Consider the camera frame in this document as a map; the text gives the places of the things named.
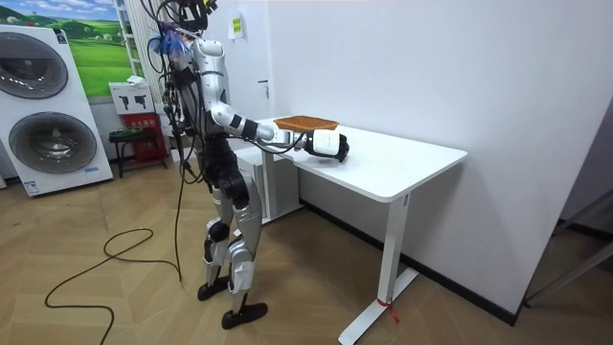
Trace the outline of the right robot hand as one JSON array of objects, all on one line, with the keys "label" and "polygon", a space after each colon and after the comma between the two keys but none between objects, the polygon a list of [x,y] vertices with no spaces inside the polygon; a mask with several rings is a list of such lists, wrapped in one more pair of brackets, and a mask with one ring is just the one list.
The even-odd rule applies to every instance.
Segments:
[{"label": "right robot hand", "polygon": [[304,150],[311,155],[344,162],[350,145],[348,138],[335,130],[315,129],[306,135]]}]

